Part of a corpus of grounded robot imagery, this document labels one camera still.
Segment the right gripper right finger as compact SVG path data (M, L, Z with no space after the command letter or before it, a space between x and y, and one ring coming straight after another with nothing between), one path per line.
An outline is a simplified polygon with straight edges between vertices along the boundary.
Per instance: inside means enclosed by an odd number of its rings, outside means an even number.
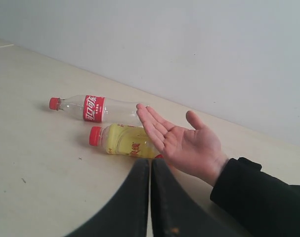
M155 237L249 237L204 211L163 159L151 163L151 221Z

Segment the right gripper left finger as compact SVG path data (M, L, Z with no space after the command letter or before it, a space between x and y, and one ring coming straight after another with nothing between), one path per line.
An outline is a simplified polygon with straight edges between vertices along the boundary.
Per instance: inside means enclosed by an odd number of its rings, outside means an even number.
M147 234L150 166L135 161L112 198L69 237L145 237Z

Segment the black sleeved forearm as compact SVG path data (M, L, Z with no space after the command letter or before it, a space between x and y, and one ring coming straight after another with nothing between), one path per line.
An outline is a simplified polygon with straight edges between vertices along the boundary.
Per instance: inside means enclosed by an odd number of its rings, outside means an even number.
M300 185L261 171L246 158L230 159L210 199L255 237L300 237Z

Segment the person's open bare hand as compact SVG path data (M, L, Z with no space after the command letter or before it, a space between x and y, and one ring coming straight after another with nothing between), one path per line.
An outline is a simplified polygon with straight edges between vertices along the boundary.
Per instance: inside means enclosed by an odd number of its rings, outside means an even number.
M186 120L193 127L177 126L153 108L137 104L137 115L156 149L167 163L214 186L229 158L215 133L193 112Z

